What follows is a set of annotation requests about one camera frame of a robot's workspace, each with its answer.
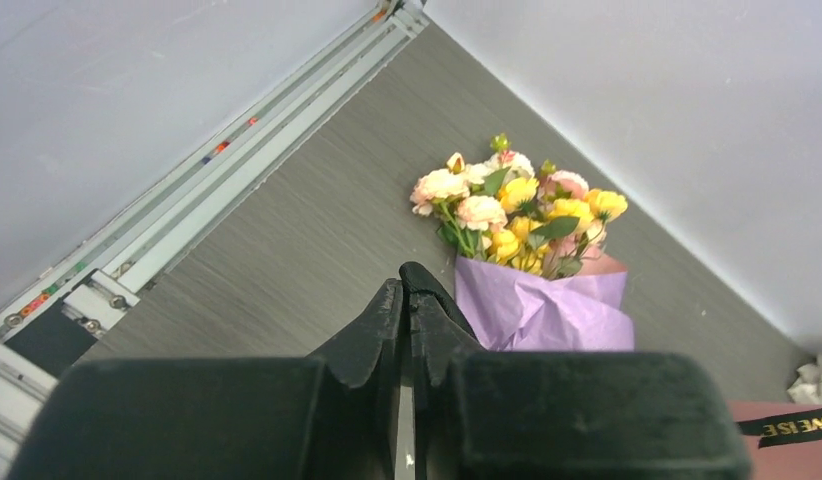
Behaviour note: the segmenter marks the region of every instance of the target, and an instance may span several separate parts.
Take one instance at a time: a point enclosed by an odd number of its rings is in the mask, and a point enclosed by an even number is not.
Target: white tissue
[[[809,363],[797,369],[799,378],[788,389],[794,403],[822,405],[822,355],[817,363]]]

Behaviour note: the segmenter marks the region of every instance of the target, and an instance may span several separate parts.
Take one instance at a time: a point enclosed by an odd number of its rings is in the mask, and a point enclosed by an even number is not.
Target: bolt
[[[116,308],[117,310],[122,310],[128,306],[128,302],[125,301],[125,297],[122,295],[114,295],[111,297],[111,300],[108,302],[111,308]]]
[[[22,315],[18,313],[13,313],[5,317],[5,325],[16,328],[22,324],[22,321],[25,320]]]
[[[84,328],[86,328],[87,331],[90,333],[96,333],[99,331],[100,328],[102,328],[102,324],[99,323],[98,320],[88,320],[84,324]]]

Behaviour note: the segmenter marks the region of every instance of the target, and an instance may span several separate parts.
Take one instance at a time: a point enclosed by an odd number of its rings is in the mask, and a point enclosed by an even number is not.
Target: bouquet
[[[456,248],[456,303],[493,350],[631,350],[619,308],[626,269],[604,253],[608,225],[627,207],[549,160],[538,175],[504,134],[493,155],[453,154],[420,178],[413,212],[439,220]]]

